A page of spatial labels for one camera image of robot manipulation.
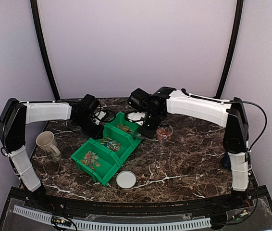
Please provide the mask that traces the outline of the white jar lid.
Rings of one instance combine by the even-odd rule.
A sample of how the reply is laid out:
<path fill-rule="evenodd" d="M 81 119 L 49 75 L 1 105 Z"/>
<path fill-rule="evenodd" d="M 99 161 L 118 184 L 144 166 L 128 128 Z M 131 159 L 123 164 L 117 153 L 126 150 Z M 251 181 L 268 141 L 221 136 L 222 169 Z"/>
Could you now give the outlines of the white jar lid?
<path fill-rule="evenodd" d="M 130 189 L 136 184 L 136 175 L 132 171 L 122 171 L 117 175 L 116 183 L 123 189 Z"/>

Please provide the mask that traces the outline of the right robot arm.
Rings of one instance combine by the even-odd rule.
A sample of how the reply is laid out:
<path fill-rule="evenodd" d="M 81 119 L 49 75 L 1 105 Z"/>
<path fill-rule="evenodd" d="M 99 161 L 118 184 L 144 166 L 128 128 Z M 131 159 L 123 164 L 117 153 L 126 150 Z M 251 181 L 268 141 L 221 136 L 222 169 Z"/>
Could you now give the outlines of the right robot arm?
<path fill-rule="evenodd" d="M 129 105 L 141 114 L 139 133 L 153 137 L 168 115 L 187 116 L 223 130 L 223 148 L 230 159 L 232 189 L 227 204 L 239 208 L 246 201 L 249 185 L 249 155 L 254 142 L 249 141 L 249 124 L 245 105 L 260 108 L 253 102 L 234 97 L 222 100 L 188 93 L 186 89 L 161 87 L 153 94 L 138 88 L 128 99 Z"/>

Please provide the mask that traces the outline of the metal scoop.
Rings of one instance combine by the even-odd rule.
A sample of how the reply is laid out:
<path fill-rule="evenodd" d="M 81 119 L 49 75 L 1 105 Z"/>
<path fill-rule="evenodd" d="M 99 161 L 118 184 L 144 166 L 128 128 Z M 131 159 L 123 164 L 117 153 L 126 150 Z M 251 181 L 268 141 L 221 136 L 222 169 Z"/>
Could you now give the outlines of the metal scoop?
<path fill-rule="evenodd" d="M 138 131 L 134 131 L 134 133 L 132 134 L 132 137 L 134 138 L 134 139 L 141 139 L 141 140 L 143 140 L 145 137 L 141 134 L 141 133 L 139 133 Z"/>

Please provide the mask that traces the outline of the green three-compartment bin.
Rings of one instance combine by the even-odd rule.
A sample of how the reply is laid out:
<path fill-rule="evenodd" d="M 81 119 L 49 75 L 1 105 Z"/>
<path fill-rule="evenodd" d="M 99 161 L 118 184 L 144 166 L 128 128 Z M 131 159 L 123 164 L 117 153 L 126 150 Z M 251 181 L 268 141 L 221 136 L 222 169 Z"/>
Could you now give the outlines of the green three-compartment bin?
<path fill-rule="evenodd" d="M 103 138 L 110 137 L 120 143 L 120 151 L 113 152 L 102 146 L 99 143 L 100 139 L 95 140 L 90 138 L 71 156 L 79 170 L 87 173 L 92 177 L 93 181 L 98 181 L 104 186 L 109 183 L 111 178 L 117 173 L 120 167 L 123 166 L 128 157 L 141 143 L 141 139 L 134 139 L 132 135 L 118 129 L 116 127 L 118 124 L 124 124 L 134 131 L 137 131 L 139 125 L 125 120 L 123 112 L 118 112 L 114 121 L 104 125 Z M 81 163 L 81 159 L 88 151 L 95 152 L 99 156 L 101 167 L 96 167 L 92 170 Z"/>

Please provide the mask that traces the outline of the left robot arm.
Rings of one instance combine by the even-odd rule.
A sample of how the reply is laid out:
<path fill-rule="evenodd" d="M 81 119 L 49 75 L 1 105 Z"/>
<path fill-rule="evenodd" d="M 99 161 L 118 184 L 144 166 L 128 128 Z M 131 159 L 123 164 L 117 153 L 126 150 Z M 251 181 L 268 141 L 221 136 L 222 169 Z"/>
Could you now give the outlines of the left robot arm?
<path fill-rule="evenodd" d="M 71 120 L 90 138 L 101 138 L 104 130 L 100 102 L 87 94 L 81 101 L 28 102 L 10 98 L 0 115 L 1 152 L 8 157 L 16 175 L 30 192 L 31 202 L 40 210 L 50 206 L 50 199 L 41 190 L 44 186 L 34 171 L 25 146 L 25 127 L 50 120 Z"/>

